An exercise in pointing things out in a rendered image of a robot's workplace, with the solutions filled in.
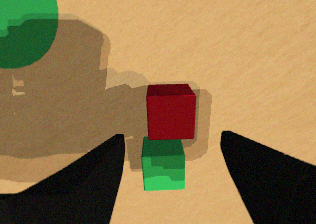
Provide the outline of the dark red cube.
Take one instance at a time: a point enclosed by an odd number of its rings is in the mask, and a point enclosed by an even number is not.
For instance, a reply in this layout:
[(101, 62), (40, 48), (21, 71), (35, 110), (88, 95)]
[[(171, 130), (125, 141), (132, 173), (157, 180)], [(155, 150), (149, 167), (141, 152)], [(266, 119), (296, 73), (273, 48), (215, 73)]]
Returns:
[(149, 140), (193, 139), (196, 95), (188, 84), (148, 85)]

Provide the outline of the green circle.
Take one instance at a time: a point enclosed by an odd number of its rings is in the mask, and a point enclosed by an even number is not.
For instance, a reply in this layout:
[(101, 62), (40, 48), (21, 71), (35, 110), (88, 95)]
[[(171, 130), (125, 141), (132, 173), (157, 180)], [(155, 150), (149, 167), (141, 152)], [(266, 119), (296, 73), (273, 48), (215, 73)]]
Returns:
[(0, 68), (41, 59), (54, 42), (58, 18), (57, 0), (0, 0)]

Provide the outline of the green cube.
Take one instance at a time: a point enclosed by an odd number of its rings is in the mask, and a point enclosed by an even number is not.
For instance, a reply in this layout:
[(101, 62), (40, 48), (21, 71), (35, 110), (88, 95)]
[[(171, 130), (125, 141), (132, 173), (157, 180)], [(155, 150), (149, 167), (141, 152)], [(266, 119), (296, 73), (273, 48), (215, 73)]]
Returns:
[(185, 189), (185, 153), (181, 139), (144, 137), (141, 162), (145, 191)]

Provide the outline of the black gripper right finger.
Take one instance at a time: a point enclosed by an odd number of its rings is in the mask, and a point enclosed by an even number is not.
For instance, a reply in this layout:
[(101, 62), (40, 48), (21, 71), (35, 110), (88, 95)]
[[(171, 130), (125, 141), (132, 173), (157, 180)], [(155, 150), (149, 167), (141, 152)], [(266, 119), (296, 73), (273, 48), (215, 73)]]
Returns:
[(232, 131), (220, 148), (253, 224), (316, 224), (316, 166)]

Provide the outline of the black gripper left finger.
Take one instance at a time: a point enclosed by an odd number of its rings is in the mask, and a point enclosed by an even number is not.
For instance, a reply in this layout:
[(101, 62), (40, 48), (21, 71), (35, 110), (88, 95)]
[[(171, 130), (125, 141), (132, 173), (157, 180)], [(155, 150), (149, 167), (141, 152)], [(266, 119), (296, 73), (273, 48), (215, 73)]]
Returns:
[(0, 194), (0, 224), (110, 224), (124, 158), (116, 134), (31, 187)]

